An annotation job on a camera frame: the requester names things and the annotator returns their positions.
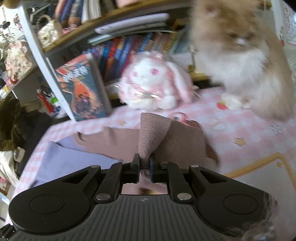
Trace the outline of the purple and mauve sweater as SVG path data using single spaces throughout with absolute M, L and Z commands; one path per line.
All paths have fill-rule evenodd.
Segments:
M 168 118 L 154 113 L 142 113 L 139 128 L 104 127 L 99 133 L 75 133 L 58 142 L 49 142 L 32 187 L 79 171 L 91 165 L 109 169 L 117 162 L 130 163 L 140 157 L 138 184 L 126 184 L 125 194 L 140 194 L 143 190 L 166 193 L 163 184 L 150 181 L 149 158 L 155 154 L 159 162 L 173 162 L 181 169 L 198 164 L 216 170 L 219 158 L 212 149 L 200 124 L 184 113 Z

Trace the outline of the pink checkered table mat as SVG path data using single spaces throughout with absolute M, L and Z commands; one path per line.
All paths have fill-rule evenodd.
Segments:
M 269 192 L 279 202 L 279 239 L 295 236 L 295 118 L 265 121 L 248 110 L 232 111 L 221 103 L 221 88 L 201 90 L 201 98 L 162 112 L 168 118 L 197 121 L 220 159 L 218 171 Z M 29 158 L 16 193 L 32 185 L 50 142 L 75 132 L 93 134 L 110 128 L 138 128 L 139 110 L 114 109 L 108 118 L 66 121 L 49 128 Z

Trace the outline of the white jar green lid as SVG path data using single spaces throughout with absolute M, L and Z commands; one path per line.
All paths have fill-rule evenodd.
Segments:
M 50 99 L 50 104 L 53 107 L 53 114 L 51 114 L 51 116 L 55 119 L 60 119 L 60 118 L 64 118 L 67 116 L 66 111 L 64 111 L 64 109 L 62 108 L 62 106 L 60 105 L 58 99 L 56 97 L 52 97 Z

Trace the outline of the white pink plush bunny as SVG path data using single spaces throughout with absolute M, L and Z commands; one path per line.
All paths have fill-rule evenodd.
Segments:
M 133 109 L 169 110 L 200 95 L 183 68 L 159 51 L 137 53 L 118 84 L 121 102 Z

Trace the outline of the Harry Potter book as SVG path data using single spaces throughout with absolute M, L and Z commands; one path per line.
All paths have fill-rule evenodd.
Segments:
M 104 118 L 111 114 L 112 106 L 93 54 L 81 54 L 55 72 L 75 121 Z

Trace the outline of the stack of colourful books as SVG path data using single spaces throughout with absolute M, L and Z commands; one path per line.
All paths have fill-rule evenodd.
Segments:
M 173 55 L 185 53 L 188 47 L 188 31 L 181 29 L 119 36 L 88 48 L 82 53 L 94 55 L 103 81 L 108 83 L 122 75 L 137 53 L 160 51 Z

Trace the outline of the fluffy orange white cat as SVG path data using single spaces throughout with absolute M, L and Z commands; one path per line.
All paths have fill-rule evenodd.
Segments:
M 201 71 L 224 86 L 227 108 L 283 121 L 295 108 L 295 85 L 278 37 L 256 14 L 258 5 L 259 1 L 195 1 L 192 46 Z

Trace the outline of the cream quilted handbag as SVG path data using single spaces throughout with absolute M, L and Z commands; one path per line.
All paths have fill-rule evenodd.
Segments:
M 43 48 L 48 47 L 63 35 L 60 22 L 48 15 L 40 16 L 36 22 L 36 27 L 38 28 L 37 37 Z

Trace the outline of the white shelf post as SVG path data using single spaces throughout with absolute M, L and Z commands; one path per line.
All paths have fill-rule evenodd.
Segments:
M 25 7 L 25 1 L 20 1 L 16 9 L 18 10 L 20 24 L 22 25 L 23 32 L 30 47 L 31 53 L 34 56 L 34 59 L 39 69 L 41 70 L 43 77 L 45 78 L 46 82 L 48 83 L 49 87 L 51 88 L 55 96 L 57 97 L 61 107 L 67 113 L 68 117 L 71 120 L 75 121 L 73 112 L 65 97 L 63 96 L 59 85 L 57 84 L 57 75 L 55 73 L 55 70 L 49 59 L 45 56 L 41 48 L 40 41 L 34 33 L 32 25 L 29 23 L 28 13 Z

